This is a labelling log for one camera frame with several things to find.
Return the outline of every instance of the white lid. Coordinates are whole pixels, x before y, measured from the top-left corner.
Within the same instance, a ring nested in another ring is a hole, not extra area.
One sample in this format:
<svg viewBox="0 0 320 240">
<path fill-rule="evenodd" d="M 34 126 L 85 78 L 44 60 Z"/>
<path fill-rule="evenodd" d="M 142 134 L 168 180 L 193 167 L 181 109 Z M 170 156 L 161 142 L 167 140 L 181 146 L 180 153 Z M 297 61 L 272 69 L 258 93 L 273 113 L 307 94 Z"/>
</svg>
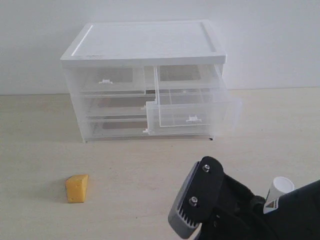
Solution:
<svg viewBox="0 0 320 240">
<path fill-rule="evenodd" d="M 65 67 L 224 64 L 208 20 L 87 24 L 61 57 Z"/>
</svg>

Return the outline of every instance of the cheese wedge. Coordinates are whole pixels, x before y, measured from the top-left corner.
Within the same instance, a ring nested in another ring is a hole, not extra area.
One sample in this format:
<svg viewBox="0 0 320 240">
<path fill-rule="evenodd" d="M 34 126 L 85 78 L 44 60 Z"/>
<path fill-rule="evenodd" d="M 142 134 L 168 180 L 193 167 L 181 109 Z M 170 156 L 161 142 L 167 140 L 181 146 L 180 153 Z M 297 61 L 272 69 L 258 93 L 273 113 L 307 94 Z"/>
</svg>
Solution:
<svg viewBox="0 0 320 240">
<path fill-rule="evenodd" d="M 88 174 L 74 175 L 65 181 L 68 203 L 84 203 L 86 199 Z"/>
</svg>

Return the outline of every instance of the transparent plastic box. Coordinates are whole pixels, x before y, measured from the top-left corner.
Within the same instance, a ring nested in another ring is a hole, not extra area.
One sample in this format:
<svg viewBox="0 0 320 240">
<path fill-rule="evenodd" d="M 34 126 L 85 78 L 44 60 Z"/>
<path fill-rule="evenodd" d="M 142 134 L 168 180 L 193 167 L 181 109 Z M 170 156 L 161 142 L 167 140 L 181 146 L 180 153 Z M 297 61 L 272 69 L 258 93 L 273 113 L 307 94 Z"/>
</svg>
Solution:
<svg viewBox="0 0 320 240">
<path fill-rule="evenodd" d="M 214 137 L 232 131 L 241 109 L 207 20 L 90 23 L 61 62 L 85 142 Z"/>
</svg>

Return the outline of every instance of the wooden table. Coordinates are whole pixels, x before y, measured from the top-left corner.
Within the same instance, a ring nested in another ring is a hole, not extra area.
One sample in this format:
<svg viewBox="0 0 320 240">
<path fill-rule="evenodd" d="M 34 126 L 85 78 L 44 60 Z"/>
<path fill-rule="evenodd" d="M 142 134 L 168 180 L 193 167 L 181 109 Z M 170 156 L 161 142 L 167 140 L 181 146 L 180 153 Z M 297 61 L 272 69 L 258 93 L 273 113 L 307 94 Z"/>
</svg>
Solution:
<svg viewBox="0 0 320 240">
<path fill-rule="evenodd" d="M 0 97 L 0 239 L 179 239 L 167 223 L 203 156 L 265 196 L 275 176 L 320 178 L 320 88 L 238 90 L 234 134 L 82 143 L 68 95 Z M 65 180 L 89 174 L 85 203 Z"/>
</svg>

